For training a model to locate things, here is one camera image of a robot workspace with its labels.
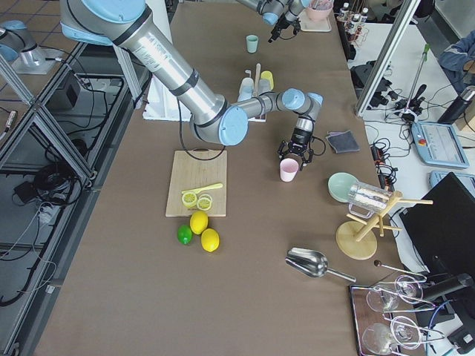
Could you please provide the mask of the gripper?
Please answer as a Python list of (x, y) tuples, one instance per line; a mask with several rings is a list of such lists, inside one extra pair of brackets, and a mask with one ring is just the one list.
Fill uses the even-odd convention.
[(311, 131), (295, 128), (289, 141), (281, 141), (278, 148), (279, 160), (289, 155), (298, 156), (301, 159), (299, 171), (302, 171), (312, 162), (314, 156), (314, 150), (310, 147), (311, 138)]
[(268, 40), (268, 43), (276, 41), (280, 37), (282, 31), (287, 29), (289, 26), (292, 26), (292, 36), (296, 37), (301, 31), (299, 15), (300, 13), (297, 10), (292, 9), (283, 13), (271, 31), (271, 36)]

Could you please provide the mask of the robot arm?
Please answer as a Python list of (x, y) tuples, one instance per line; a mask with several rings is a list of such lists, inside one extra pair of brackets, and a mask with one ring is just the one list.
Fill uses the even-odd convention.
[[(298, 35), (301, 30), (299, 15), (309, 7), (310, 0), (237, 0), (239, 4), (254, 10), (261, 15), (263, 21), (273, 26), (268, 43), (277, 39), (289, 40)], [(281, 37), (281, 32), (289, 26), (293, 27), (292, 36)]]
[(278, 156), (284, 159), (292, 154), (300, 157), (303, 166), (311, 163), (321, 95), (290, 88), (263, 92), (231, 105), (180, 55), (154, 23), (153, 11), (144, 1), (61, 1), (60, 11), (62, 32), (69, 39), (115, 45), (139, 59), (191, 111), (190, 126), (198, 139), (237, 145), (248, 132), (249, 119), (272, 111), (292, 111), (298, 120), (291, 139), (281, 142)]

